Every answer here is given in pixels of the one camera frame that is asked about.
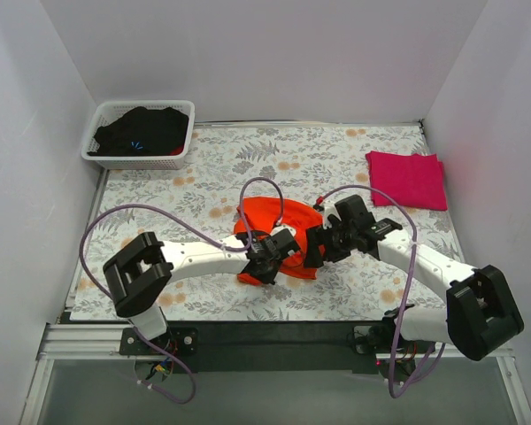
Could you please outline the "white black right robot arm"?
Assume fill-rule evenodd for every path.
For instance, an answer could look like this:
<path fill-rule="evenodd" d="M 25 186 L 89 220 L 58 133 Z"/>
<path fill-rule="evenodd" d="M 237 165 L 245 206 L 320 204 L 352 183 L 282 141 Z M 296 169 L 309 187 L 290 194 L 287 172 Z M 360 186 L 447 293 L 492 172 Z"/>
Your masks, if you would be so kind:
<path fill-rule="evenodd" d="M 359 251 L 396 267 L 432 290 L 445 304 L 441 310 L 406 306 L 384 317 L 403 341 L 454 345 L 478 361 L 520 334 L 525 327 L 501 270 L 467 265 L 425 244 L 414 243 L 392 219 L 376 220 L 359 195 L 314 210 L 322 222 L 306 231 L 304 266 L 320 268 Z"/>

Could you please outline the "orange t shirt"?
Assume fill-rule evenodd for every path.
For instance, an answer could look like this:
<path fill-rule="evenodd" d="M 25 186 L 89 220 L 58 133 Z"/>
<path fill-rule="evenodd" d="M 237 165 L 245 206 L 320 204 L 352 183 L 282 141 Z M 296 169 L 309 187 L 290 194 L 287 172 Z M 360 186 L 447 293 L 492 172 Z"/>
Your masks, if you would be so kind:
<path fill-rule="evenodd" d="M 300 202 L 274 197 L 247 197 L 238 208 L 241 217 L 235 223 L 234 234 L 247 234 L 260 230 L 270 234 L 271 230 L 282 223 L 296 229 L 296 241 L 300 251 L 285 259 L 279 273 L 304 280 L 314 280 L 317 267 L 305 267 L 306 230 L 322 225 L 322 216 L 313 208 Z"/>

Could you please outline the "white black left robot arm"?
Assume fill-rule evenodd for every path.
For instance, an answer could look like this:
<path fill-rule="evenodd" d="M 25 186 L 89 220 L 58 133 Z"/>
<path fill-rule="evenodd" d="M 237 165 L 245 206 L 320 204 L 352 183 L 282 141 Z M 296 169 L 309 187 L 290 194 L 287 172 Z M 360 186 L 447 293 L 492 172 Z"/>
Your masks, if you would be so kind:
<path fill-rule="evenodd" d="M 104 277 L 116 314 L 152 341 L 168 332 L 157 300 L 171 282 L 212 274 L 247 274 L 274 284 L 283 260 L 300 251 L 296 231 L 286 225 L 272 233 L 229 236 L 214 246 L 207 242 L 159 241 L 144 232 L 110 258 Z"/>

